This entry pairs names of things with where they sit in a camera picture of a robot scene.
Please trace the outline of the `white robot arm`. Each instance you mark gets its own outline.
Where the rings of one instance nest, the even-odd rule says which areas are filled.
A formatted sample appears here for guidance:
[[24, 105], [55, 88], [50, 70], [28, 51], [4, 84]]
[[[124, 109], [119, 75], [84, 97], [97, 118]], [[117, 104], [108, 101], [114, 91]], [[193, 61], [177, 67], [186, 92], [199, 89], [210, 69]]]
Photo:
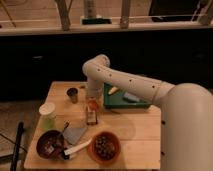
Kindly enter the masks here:
[[86, 61], [82, 71], [89, 97], [99, 96], [108, 83], [161, 110], [161, 171], [213, 171], [213, 93], [208, 89], [114, 70], [104, 54]]

